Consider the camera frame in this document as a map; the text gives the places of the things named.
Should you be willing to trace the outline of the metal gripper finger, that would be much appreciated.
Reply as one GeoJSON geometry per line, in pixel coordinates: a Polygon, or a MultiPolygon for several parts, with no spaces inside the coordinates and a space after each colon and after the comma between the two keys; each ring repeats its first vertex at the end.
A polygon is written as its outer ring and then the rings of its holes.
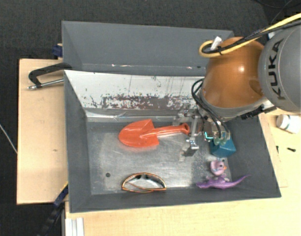
{"type": "Polygon", "coordinates": [[[173,126],[181,125],[182,123],[191,122],[193,116],[193,111],[190,105],[183,105],[178,111],[177,115],[174,117],[173,126]]]}
{"type": "Polygon", "coordinates": [[[183,162],[186,157],[192,157],[198,149],[199,145],[195,137],[186,138],[179,153],[179,161],[183,162]]]}

